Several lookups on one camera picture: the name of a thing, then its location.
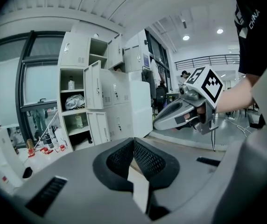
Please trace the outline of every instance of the railing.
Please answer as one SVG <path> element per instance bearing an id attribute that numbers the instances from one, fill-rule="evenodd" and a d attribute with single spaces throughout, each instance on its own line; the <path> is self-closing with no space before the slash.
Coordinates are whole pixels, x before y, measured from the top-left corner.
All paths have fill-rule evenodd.
<path id="1" fill-rule="evenodd" d="M 206 65 L 230 65 L 239 64 L 240 56 L 237 55 L 218 55 L 218 56 L 203 56 L 195 59 L 175 62 L 177 70 L 186 68 L 195 68 Z"/>

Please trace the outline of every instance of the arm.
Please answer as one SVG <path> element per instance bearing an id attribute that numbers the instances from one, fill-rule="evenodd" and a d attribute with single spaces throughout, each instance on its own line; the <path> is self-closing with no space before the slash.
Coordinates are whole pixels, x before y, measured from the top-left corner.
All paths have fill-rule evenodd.
<path id="1" fill-rule="evenodd" d="M 232 89 L 224 91 L 217 106 L 217 113 L 229 112 L 247 108 L 254 103 L 251 89 L 258 81 L 259 76 L 247 74 Z"/>

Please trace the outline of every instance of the plastic bag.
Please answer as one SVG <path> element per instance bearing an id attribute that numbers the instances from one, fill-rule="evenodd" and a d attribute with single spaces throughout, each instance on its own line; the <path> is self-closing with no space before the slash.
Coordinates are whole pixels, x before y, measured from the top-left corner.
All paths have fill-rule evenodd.
<path id="1" fill-rule="evenodd" d="M 65 102 L 65 108 L 67 110 L 72 110 L 84 105 L 85 105 L 85 98 L 80 94 L 68 97 Z"/>

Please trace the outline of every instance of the backpack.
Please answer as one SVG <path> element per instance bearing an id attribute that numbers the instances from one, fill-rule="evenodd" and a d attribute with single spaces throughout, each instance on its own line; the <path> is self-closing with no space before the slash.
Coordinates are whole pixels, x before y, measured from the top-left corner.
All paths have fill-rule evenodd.
<path id="1" fill-rule="evenodd" d="M 163 87 L 156 88 L 156 102 L 158 104 L 164 104 L 167 100 L 166 90 Z"/>

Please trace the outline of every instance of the black t-shirt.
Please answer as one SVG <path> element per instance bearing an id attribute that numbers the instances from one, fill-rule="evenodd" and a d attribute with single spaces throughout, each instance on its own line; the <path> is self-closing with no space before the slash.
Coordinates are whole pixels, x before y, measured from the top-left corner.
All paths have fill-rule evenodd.
<path id="1" fill-rule="evenodd" d="M 261 76 L 267 68 L 267 0 L 236 0 L 239 72 Z"/>

